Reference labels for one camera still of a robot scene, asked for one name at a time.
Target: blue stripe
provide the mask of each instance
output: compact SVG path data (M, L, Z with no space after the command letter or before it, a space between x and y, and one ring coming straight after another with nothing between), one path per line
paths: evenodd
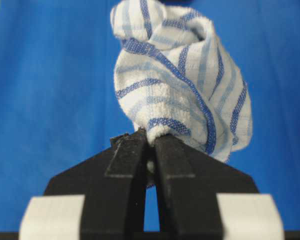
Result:
M156 73L160 74L160 79L162 80L162 82L165 82L178 92L184 93L185 96L187 96L189 92L192 92L186 83L182 81L176 81L176 79L170 74L170 72L153 65L149 61L132 66L119 66L115 69L116 74L130 73L133 71L155 71Z
M137 81L134 84L127 86L124 89L118 90L115 92L115 96L118 100L122 99L124 96L126 96L128 93L131 93L132 91L144 87L144 86L151 86L155 84L160 84L161 81L156 78L146 78L141 81Z
M248 122L248 129L247 129L247 136L252 136L252 114L250 115L249 122Z
M165 103L166 105L171 105L176 109L180 109L184 112L190 114L191 118L198 121L200 124L203 124L203 127L207 125L206 119L202 116L196 114L194 112L193 103L189 103L189 106L183 105L181 102L176 101L171 97L164 97L164 96L147 96L146 98L138 101L129 111L128 116L134 122L138 112L144 107L148 105L158 104L158 103Z
M129 15L129 1L125 1L123 5L123 12L122 12L122 21L123 21L123 31L126 35L126 37L131 38L132 35L132 29L130 24L130 15Z
M173 27L177 29L181 29L183 31L191 31L191 29L185 25L185 21L177 20L177 19L165 19L162 22L163 27Z
M155 7L155 10L156 12L158 13L159 15L159 19L162 21L164 19L164 13L161 9L161 4L157 3L156 1L154 2L154 7Z
M198 11L191 11L189 13L186 13L185 15L183 15L182 17L180 17L182 20L188 22L194 18L197 18L197 17L202 17L201 13L198 12Z
M112 12L112 28L115 29L115 20L116 20L116 13L117 13L118 5L115 5Z
M221 79L223 78L223 76L225 74L224 62L222 61L219 46L217 48L217 53L218 53L218 76L216 76L215 86L213 88L211 96L209 97L209 100L211 99L211 97L215 93L216 88L219 86L219 84L221 82Z
M145 55L155 59L156 61L164 65L176 78L188 84L188 86L190 87L190 89L192 90L193 94L195 95L198 101L200 110L202 111L202 113L207 119L208 136L207 136L207 144L206 144L205 151L207 152L207 154L211 154L214 151L216 146L215 120L212 112L207 107L200 93L196 89L196 86L188 78L182 75L180 71L154 45L147 42L139 42L134 38L130 38L129 40L126 41L124 45L124 49L127 52L133 54Z
M247 96L247 84L245 81L242 81L243 82L243 89L242 89L242 92L239 96L239 99L238 99L238 102L233 110L233 113L232 113L232 117L231 117L231 122L230 122L230 130L231 132L236 135L236 130L237 130L237 124L238 124L238 120L239 120L239 114L240 114L240 111L245 103L245 100L246 100L246 96ZM233 142L232 144L233 145L236 145L238 143L238 137L235 136L234 139L233 139Z
M177 47L177 46L180 46L181 43L178 42L178 41L174 41L166 36L161 36L161 35L157 35L157 34L154 34L151 38L152 41L155 41L159 44L165 44L165 45L169 45L171 46L171 48L174 48L174 47Z
M187 128L186 125L178 120L167 117L151 118L146 130L149 131L158 125L168 126L169 128L177 131L180 135L191 136L191 130Z
M217 105L217 107L215 108L215 111L218 114L221 114L222 108L224 107L227 98L229 97L230 93L233 91L234 87L235 87L235 81L237 78L237 71L235 69L235 65L234 62L231 60L230 61L230 65L231 65L231 79L230 82L228 84L228 86L226 86L226 89Z
M186 75L186 62L187 62L188 51L189 51L189 46L186 46L185 48L182 49L179 55L178 69L184 76Z
M210 44L211 41L209 40L208 43L204 44L201 49L197 87L199 91L201 91L202 93L204 92L204 82L205 82L206 72L207 72L207 60L210 52Z
M152 27L151 27L151 20L150 20L147 0L140 0L140 7L144 19L144 27L146 29L146 34L148 36L148 39L150 39L152 35Z

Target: crumpled cloth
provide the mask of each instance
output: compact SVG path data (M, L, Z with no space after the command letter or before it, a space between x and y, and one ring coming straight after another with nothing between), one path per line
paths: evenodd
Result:
M251 101L240 69L213 22L192 8L123 0L110 14L122 50L118 102L147 140L172 134L226 162L252 136Z

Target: striped towel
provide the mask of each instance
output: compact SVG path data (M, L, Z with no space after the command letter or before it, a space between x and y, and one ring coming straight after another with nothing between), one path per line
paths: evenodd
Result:
M123 0L111 10L120 39L115 95L147 140L173 134L226 162L252 136L251 102L240 69L211 20L157 0Z

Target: white towel with blue stripes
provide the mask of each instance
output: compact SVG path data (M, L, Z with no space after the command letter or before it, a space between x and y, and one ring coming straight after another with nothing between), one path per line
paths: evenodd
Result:
M240 69L211 20L157 0L123 0L111 10L122 50L115 94L147 140L172 134L225 162L252 136L251 102Z

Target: blue surface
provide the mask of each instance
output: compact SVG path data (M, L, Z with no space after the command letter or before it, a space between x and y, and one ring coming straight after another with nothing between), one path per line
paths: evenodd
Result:
M56 173L133 132L115 98L117 0L2 0L0 231L16 231L31 196ZM193 0L212 19L252 99L253 137L229 164L271 193L300 230L300 0ZM145 229L158 229L154 188Z

